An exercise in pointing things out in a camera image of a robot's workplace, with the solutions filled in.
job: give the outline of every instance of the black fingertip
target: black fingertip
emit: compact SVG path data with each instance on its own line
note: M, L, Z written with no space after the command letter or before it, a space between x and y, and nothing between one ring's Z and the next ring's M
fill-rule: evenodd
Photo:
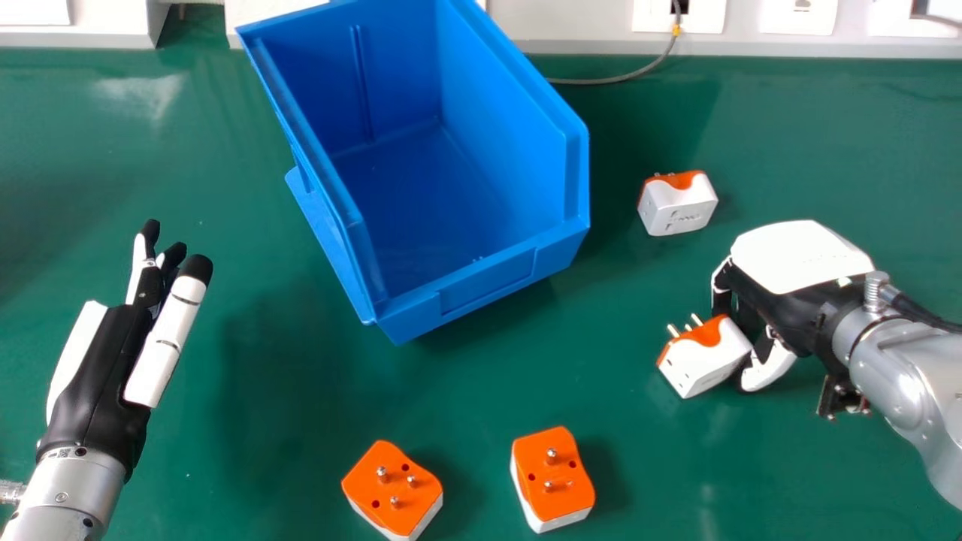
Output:
M155 245L157 239L161 238L161 223L155 219L149 219L140 229L140 234L143 235L148 246Z
M184 262L187 257L187 245L184 243L174 243L170 248L164 250L164 268L173 269Z
M184 262L184 266L181 267L180 272L177 273L177 277L190 276L196 280L200 280L205 286L211 284L211 276L214 275L214 262L212 262L207 257L194 254L187 258Z

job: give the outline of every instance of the orange and white plug adapter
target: orange and white plug adapter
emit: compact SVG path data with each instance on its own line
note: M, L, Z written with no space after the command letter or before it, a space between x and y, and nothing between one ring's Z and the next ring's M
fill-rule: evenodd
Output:
M658 174L645 180L638 216L648 235L688 233L708 225L719 198L705 171Z
M415 541L444 501L441 482L394 444L374 442L341 481L351 507L392 541Z
M563 426L515 440L511 480L535 533L583 521L595 506L592 480L574 436Z
M751 342L726 315L702 322L692 314L695 327L685 324L679 333L668 326L671 339L658 357L658 370L683 399L719 385L735 372L751 352Z

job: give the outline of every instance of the blue storage bin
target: blue storage bin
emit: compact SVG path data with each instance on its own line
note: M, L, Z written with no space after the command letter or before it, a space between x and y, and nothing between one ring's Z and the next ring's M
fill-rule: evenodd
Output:
M362 322L400 344L570 265L588 130L473 0L341 0L238 32Z

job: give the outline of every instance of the green tabletop surface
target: green tabletop surface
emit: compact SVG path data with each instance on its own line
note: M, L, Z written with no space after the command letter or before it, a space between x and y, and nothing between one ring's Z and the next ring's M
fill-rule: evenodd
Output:
M733 239L818 219L962 319L962 64L672 58L562 95L592 135L592 230L570 269L403 347L357 317L284 183L290 150L222 15L157 51L0 52L0 477L27 480L84 301L122 302L131 241L188 243L215 276L108 541L376 540L340 481L377 439L434 472L421 537L535 539L512 441L578 438L595 510L563 539L954 541L962 513L884 419L814 409L815 359L757 396L682 401L654 360L709 311ZM600 76L647 59L534 59ZM709 225L649 237L655 171L701 168ZM11 509L4 511L7 516Z

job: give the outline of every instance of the robotic hand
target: robotic hand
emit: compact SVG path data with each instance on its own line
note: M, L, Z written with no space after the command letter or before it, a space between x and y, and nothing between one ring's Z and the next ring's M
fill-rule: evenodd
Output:
M869 256L814 221L740 236L712 276L712 311L728 314L754 350L733 377L761 390L798 357L827 376L817 412L880 412L922 455L928 478L962 509L962 325L896 289Z
M202 255L185 260L183 243L158 255L160 227L151 219L134 239L125 303L89 301L74 323L50 382L30 483L0 481L0 502L17 505L0 541L97 541L106 533L214 272Z

